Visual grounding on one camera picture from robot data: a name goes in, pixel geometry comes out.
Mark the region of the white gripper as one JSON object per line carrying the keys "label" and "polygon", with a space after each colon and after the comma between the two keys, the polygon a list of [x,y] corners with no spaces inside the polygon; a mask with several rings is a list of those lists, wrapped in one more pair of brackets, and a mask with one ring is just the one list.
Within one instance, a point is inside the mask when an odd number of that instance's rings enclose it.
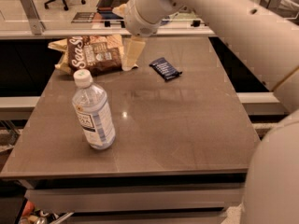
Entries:
{"label": "white gripper", "polygon": [[155,34],[162,19],[176,13],[181,4],[175,0],[129,0],[112,9],[112,13],[123,18],[125,28],[132,35],[124,43],[122,70],[130,71],[146,46],[147,39]]}

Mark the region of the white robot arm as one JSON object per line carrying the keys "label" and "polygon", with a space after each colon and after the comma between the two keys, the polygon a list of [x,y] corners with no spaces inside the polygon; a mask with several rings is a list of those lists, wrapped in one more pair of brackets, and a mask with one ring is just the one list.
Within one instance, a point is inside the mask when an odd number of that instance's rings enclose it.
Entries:
{"label": "white robot arm", "polygon": [[129,0],[113,11],[142,38],[182,7],[198,15],[290,113],[255,149],[241,224],[299,224],[298,27],[250,0]]}

